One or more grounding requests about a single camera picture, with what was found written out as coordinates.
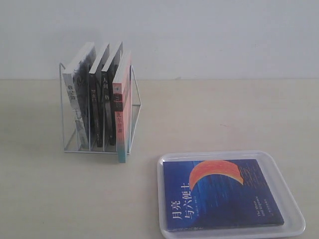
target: book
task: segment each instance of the book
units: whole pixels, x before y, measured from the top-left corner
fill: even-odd
[[[63,79],[74,112],[75,126],[81,146],[89,148],[93,114],[89,114],[88,73],[96,58],[94,42],[87,42],[63,71]]]
[[[111,51],[110,56],[102,69],[104,126],[107,128],[110,145],[115,145],[116,142],[115,114],[113,107],[113,79],[120,63],[122,53],[123,43],[120,41]]]
[[[168,231],[280,226],[255,159],[163,162]]]
[[[113,80],[113,104],[116,126],[116,151],[119,161],[126,162],[131,125],[131,52],[125,51]]]
[[[110,55],[110,45],[105,43],[89,72],[89,85],[91,92],[92,111],[94,116],[94,128],[97,147],[103,146],[103,108],[102,108],[102,75],[101,71]]]

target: wire book stand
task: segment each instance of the wire book stand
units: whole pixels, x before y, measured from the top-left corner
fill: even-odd
[[[80,143],[79,135],[75,126],[75,120],[73,111],[70,107],[70,101],[65,97],[65,93],[63,93],[64,88],[63,85],[63,76],[62,71],[65,69],[62,63],[59,64],[59,77],[60,77],[60,100],[61,100],[61,121],[62,121],[62,142],[63,142],[63,151],[68,153],[100,153],[100,154],[117,154],[115,145],[108,145],[106,137],[103,133],[103,147],[96,146],[96,139],[91,136],[91,127],[89,127],[89,147],[83,148]],[[129,143],[128,143],[128,152],[131,153],[132,144],[135,136],[135,130],[137,126],[137,122],[139,119],[142,102],[140,97],[140,92],[137,84],[137,79],[135,76],[134,68],[131,65],[131,82],[132,86],[132,97],[137,98],[138,102],[134,104],[134,100],[132,100],[132,120],[131,125],[129,126]],[[90,115],[90,111],[92,110],[90,107],[90,97],[88,97],[88,116]],[[88,124],[91,125],[91,119],[88,117]],[[106,119],[103,119],[103,128],[105,127]]]

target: beige table surface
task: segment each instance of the beige table surface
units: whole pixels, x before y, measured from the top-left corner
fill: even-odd
[[[158,158],[246,150],[276,160],[319,227],[319,81],[139,81],[132,154],[63,153],[58,81],[0,81],[1,239],[161,239]]]

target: red crescent moon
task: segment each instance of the red crescent moon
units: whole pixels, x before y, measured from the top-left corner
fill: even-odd
[[[225,175],[235,179],[240,184],[244,184],[244,179],[240,175],[239,168],[236,164],[225,160],[208,160],[196,165],[189,175],[189,187],[191,190],[195,184],[203,177],[211,174]]]

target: white wall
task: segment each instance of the white wall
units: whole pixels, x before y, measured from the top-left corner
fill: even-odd
[[[0,79],[55,79],[117,40],[141,79],[319,78],[318,24],[317,0],[2,1]]]

